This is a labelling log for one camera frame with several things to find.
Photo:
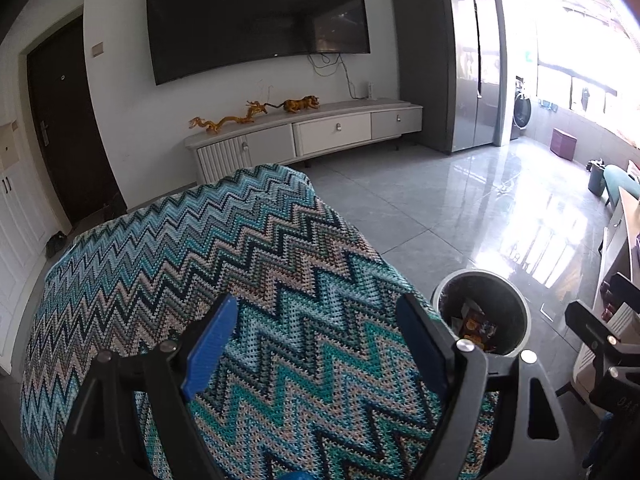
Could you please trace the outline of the grey double door refrigerator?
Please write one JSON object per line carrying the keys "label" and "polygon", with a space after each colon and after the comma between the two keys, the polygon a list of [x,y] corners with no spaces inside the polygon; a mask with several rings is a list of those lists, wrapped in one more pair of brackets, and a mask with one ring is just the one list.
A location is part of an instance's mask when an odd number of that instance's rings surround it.
{"label": "grey double door refrigerator", "polygon": [[494,144],[501,55],[495,0],[393,0],[399,96],[422,107],[419,142],[454,154]]}

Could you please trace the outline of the dark brown entrance door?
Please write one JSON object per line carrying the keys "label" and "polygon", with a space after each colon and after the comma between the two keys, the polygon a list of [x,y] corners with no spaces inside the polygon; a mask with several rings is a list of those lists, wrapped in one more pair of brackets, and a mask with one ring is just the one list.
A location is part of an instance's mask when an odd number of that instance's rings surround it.
{"label": "dark brown entrance door", "polygon": [[56,196],[68,220],[126,212],[108,162],[89,92],[82,18],[57,30],[27,55],[32,120]]}

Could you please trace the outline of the large black wall television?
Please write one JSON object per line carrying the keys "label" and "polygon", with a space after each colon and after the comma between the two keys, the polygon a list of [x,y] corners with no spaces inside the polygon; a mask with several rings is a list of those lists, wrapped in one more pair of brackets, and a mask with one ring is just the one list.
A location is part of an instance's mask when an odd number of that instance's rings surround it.
{"label": "large black wall television", "polygon": [[146,0],[157,84],[307,54],[370,52],[364,0]]}

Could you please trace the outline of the purple storage box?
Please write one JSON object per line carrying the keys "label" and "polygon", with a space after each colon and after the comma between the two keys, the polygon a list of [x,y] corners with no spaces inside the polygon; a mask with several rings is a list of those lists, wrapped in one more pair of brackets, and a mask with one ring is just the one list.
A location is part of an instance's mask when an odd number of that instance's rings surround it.
{"label": "purple storage box", "polygon": [[553,154],[571,162],[574,159],[576,146],[577,139],[574,136],[564,130],[553,129],[550,141],[550,151]]}

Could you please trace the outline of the teal zigzag knitted blanket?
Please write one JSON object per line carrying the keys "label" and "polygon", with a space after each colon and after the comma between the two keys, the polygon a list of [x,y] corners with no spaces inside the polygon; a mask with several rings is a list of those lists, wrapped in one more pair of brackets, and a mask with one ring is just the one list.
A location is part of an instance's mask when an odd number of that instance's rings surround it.
{"label": "teal zigzag knitted blanket", "polygon": [[444,404],[396,318],[420,292],[302,172],[235,171],[79,235],[24,356],[26,463],[54,475],[88,371],[175,391],[227,479],[405,479]]}

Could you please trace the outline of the dark red snack packet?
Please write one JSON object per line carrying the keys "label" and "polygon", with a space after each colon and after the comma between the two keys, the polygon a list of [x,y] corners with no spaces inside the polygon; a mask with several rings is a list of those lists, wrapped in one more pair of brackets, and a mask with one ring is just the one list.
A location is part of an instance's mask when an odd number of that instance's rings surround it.
{"label": "dark red snack packet", "polygon": [[467,339],[485,352],[496,351],[498,325],[471,298],[465,298],[459,313],[451,318],[452,330],[459,338]]}

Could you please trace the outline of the dark shoes by cabinet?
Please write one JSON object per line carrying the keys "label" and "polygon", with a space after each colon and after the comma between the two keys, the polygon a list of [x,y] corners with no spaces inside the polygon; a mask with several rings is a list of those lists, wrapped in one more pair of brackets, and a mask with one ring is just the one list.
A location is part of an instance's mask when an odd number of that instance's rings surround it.
{"label": "dark shoes by cabinet", "polygon": [[47,241],[46,254],[48,258],[54,256],[57,252],[64,248],[67,240],[67,235],[62,231],[56,232]]}

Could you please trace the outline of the golden dragon figurine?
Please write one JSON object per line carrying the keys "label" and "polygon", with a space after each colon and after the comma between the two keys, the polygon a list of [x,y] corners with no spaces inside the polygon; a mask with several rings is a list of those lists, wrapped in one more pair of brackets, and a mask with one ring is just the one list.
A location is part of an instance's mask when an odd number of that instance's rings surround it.
{"label": "golden dragon figurine", "polygon": [[271,107],[270,103],[261,103],[259,101],[247,101],[246,114],[243,117],[227,115],[219,119],[218,122],[213,122],[209,119],[203,119],[201,117],[194,117],[189,122],[189,128],[201,128],[209,134],[218,134],[224,125],[231,124],[232,122],[237,125],[252,124],[255,121],[255,117],[264,114],[268,114],[268,107]]}

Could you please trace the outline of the front-load washing machine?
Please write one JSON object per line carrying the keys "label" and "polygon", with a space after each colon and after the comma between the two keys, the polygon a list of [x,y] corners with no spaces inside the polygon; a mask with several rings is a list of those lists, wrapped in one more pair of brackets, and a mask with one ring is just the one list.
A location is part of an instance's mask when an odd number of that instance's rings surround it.
{"label": "front-load washing machine", "polygon": [[524,78],[516,76],[511,140],[520,137],[522,131],[527,128],[530,118],[532,118],[532,102],[526,94]]}

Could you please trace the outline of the white tv console cabinet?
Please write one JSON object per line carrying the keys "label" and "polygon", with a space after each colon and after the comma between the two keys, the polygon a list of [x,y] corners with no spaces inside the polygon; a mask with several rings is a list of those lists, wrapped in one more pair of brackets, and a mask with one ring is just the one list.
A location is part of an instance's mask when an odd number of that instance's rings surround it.
{"label": "white tv console cabinet", "polygon": [[244,167],[292,162],[397,139],[422,130],[423,107],[389,99],[322,104],[288,114],[272,110],[251,124],[228,125],[221,133],[200,131],[184,146],[200,183],[215,183]]}

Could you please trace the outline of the grey wall switch panel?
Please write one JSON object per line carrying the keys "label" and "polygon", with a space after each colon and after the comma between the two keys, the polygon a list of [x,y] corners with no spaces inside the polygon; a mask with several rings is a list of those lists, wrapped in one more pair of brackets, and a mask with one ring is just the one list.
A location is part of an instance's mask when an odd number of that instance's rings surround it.
{"label": "grey wall switch panel", "polygon": [[99,44],[95,44],[91,48],[91,55],[95,58],[96,56],[102,54],[104,52],[103,44],[100,42]]}

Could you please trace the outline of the white built-in shoe cabinet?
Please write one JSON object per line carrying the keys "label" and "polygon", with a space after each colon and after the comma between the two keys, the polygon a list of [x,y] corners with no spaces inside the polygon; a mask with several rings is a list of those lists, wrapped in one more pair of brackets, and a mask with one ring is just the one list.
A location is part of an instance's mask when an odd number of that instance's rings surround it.
{"label": "white built-in shoe cabinet", "polygon": [[1,371],[12,373],[16,336],[54,233],[54,214],[42,192],[17,122],[1,126]]}

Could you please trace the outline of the white round trash bin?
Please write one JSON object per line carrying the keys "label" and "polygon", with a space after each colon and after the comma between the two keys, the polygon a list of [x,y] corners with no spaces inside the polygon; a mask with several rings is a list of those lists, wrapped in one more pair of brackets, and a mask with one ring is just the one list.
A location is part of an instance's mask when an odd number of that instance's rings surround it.
{"label": "white round trash bin", "polygon": [[498,274],[464,269],[449,274],[434,289],[432,305],[458,338],[486,353],[516,356],[532,328],[522,293]]}

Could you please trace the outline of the golden tiger figurine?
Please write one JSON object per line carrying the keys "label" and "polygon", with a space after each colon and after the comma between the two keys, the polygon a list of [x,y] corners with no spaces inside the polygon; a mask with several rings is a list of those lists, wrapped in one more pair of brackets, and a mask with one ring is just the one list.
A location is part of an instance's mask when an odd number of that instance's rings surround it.
{"label": "golden tiger figurine", "polygon": [[320,106],[318,96],[304,96],[301,99],[285,100],[281,107],[287,113],[296,114],[302,110],[318,110]]}

